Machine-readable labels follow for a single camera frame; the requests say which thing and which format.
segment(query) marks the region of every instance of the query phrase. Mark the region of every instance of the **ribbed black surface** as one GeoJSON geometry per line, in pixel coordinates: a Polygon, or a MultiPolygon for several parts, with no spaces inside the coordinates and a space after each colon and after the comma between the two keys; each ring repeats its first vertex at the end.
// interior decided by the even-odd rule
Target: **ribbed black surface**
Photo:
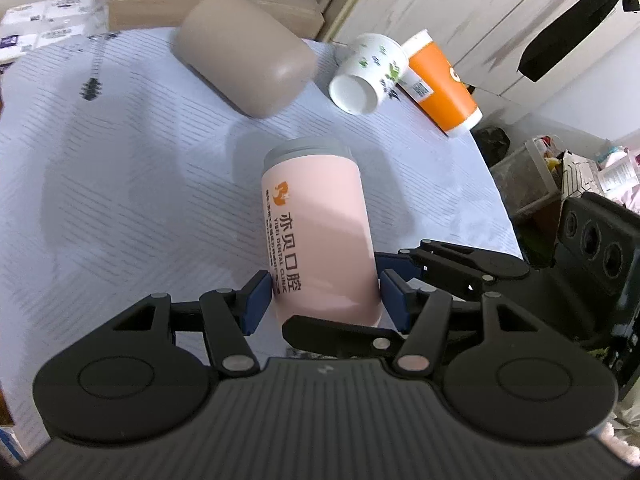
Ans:
{"type": "Polygon", "coordinates": [[[376,360],[271,359],[258,376],[222,383],[194,420],[153,442],[56,440],[20,471],[30,480],[590,480],[630,468],[595,439],[494,442],[453,418],[427,383],[393,378],[376,360]]]}

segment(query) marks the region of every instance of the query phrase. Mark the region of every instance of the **white paper cup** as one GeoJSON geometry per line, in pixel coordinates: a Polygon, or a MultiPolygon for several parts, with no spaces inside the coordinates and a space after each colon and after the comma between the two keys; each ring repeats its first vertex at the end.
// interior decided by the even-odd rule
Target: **white paper cup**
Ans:
{"type": "Polygon", "coordinates": [[[370,114],[404,75],[409,59],[398,43],[382,34],[362,34],[349,48],[354,54],[338,67],[329,95],[349,114],[370,114]]]}

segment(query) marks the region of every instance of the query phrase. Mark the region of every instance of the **orange cup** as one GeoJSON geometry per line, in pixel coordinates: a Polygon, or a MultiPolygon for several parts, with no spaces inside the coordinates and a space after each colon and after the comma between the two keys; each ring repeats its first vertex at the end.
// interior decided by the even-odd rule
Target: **orange cup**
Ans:
{"type": "Polygon", "coordinates": [[[455,137],[480,122],[480,108],[426,29],[402,49],[409,58],[409,68],[400,86],[443,132],[455,137]]]}

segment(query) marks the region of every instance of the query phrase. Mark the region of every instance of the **cup bottom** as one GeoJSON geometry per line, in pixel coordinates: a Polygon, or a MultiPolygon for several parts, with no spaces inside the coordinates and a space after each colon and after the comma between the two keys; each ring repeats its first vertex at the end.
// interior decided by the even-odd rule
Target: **cup bottom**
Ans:
{"type": "Polygon", "coordinates": [[[351,115],[372,113],[378,106],[378,95],[365,79],[352,74],[340,74],[329,84],[334,104],[351,115]]]}

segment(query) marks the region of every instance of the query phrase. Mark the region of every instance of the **gray lid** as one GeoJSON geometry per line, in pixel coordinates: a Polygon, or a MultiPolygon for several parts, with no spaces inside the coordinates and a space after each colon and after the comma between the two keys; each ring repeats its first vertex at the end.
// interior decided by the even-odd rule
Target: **gray lid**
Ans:
{"type": "Polygon", "coordinates": [[[337,139],[331,137],[301,137],[283,142],[273,148],[264,157],[265,174],[271,168],[290,158],[306,155],[336,155],[354,160],[349,147],[337,139]]]}

